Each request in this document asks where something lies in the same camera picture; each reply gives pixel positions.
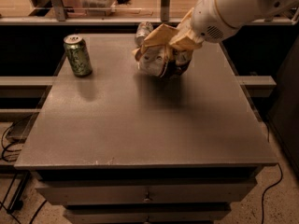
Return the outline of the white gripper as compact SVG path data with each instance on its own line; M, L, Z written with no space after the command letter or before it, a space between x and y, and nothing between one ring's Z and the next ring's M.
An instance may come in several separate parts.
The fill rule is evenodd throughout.
M149 48L165 48L165 58L174 63L187 63L192 59L195 49L200 49L204 39L199 37L191 27L193 9L191 8L181 20L177 28L161 24L154 29L140 47L133 50L135 59L139 61L141 56Z

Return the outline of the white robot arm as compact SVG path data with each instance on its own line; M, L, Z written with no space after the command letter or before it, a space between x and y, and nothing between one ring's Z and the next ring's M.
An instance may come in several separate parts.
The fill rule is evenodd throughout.
M204 42L219 43L246 23L275 16L299 0L198 0L178 26L161 24L146 36L135 59L144 69L183 66Z

